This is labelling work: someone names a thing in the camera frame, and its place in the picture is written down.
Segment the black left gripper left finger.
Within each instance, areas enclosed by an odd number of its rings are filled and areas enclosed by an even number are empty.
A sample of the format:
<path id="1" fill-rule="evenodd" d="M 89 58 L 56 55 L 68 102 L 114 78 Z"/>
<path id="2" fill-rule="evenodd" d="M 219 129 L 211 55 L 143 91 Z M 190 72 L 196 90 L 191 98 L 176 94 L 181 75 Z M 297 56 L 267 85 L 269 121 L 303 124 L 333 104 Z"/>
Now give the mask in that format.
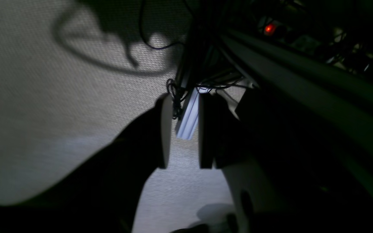
<path id="1" fill-rule="evenodd" d="M 162 94 L 60 182 L 0 205 L 0 233 L 130 233 L 144 184 L 170 155 L 172 98 Z"/>

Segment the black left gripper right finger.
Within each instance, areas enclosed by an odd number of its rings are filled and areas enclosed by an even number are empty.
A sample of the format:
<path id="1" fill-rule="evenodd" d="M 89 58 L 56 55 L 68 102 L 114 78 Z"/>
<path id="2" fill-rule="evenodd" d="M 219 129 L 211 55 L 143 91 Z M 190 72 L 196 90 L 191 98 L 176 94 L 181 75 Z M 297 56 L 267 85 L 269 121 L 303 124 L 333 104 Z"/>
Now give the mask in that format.
<path id="1" fill-rule="evenodd" d="M 264 91 L 238 118 L 218 93 L 199 97 L 201 168 L 222 170 L 235 233 L 373 233 L 373 142 Z"/>

